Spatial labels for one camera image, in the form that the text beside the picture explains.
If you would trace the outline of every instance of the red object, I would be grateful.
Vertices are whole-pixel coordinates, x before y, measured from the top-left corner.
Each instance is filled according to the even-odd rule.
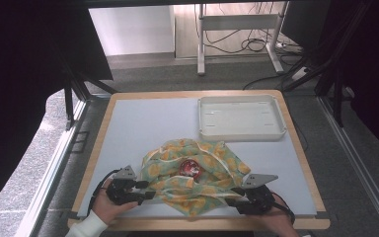
[[[195,180],[201,175],[201,168],[193,160],[186,160],[181,164],[180,175],[193,177]]]

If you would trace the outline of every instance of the plastic tray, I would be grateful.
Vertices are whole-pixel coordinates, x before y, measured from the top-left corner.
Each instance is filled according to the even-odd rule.
[[[209,141],[273,141],[287,130],[271,95],[203,97],[198,100],[199,133]]]

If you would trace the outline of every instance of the wooden frame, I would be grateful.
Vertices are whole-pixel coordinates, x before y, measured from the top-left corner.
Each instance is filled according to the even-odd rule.
[[[291,120],[288,108],[284,102],[284,98],[279,91],[276,90],[250,90],[250,91],[181,91],[181,92],[143,92],[143,93],[118,93],[111,97],[110,103],[107,107],[104,120],[101,124],[94,149],[91,153],[85,175],[83,177],[81,186],[79,188],[77,197],[72,207],[72,212],[77,213],[82,203],[85,192],[88,189],[91,181],[95,166],[100,155],[102,144],[107,133],[108,126],[113,114],[115,102],[117,100],[144,100],[144,99],[168,99],[168,98],[201,98],[206,96],[243,96],[243,95],[260,95],[269,94],[277,98],[282,115],[285,119],[288,132],[297,153],[300,166],[303,170],[308,188],[311,192],[314,204],[316,206],[317,216],[297,216],[294,223],[296,229],[327,229],[331,221],[326,214],[326,209],[323,204],[322,198],[313,178],[312,171],[307,162],[294,124]],[[79,219],[70,218],[68,226],[73,223],[80,222]],[[110,225],[110,230],[116,231],[161,231],[161,230],[265,230],[264,226],[257,219],[248,216],[238,217],[174,217],[174,218],[118,218]]]

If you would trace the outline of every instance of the white cabinet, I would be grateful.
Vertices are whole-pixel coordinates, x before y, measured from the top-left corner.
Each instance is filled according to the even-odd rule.
[[[106,56],[173,52],[173,6],[90,9]]]

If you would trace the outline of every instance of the hand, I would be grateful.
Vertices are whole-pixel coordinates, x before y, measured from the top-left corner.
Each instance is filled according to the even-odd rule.
[[[273,195],[273,197],[275,198],[276,203],[286,206],[284,201],[279,196]],[[279,237],[299,236],[293,228],[288,214],[276,207],[272,207],[267,214],[252,215],[252,218],[258,219],[268,230],[277,234]]]
[[[92,210],[104,221],[104,223],[106,223],[106,225],[110,225],[110,222],[112,222],[119,214],[138,206],[137,201],[123,205],[116,205],[110,201],[106,190],[112,181],[112,179],[108,179],[104,182],[103,187],[100,189],[97,198],[95,199],[94,206],[92,207]]]

